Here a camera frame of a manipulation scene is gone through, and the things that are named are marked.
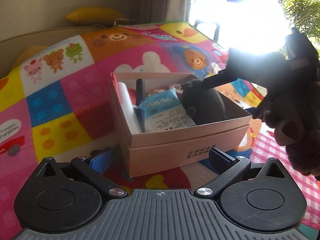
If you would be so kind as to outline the gloved right hand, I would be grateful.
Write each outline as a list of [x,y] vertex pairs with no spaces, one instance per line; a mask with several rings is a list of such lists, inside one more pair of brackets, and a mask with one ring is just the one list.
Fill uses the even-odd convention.
[[271,100],[264,122],[293,169],[319,180],[319,82]]

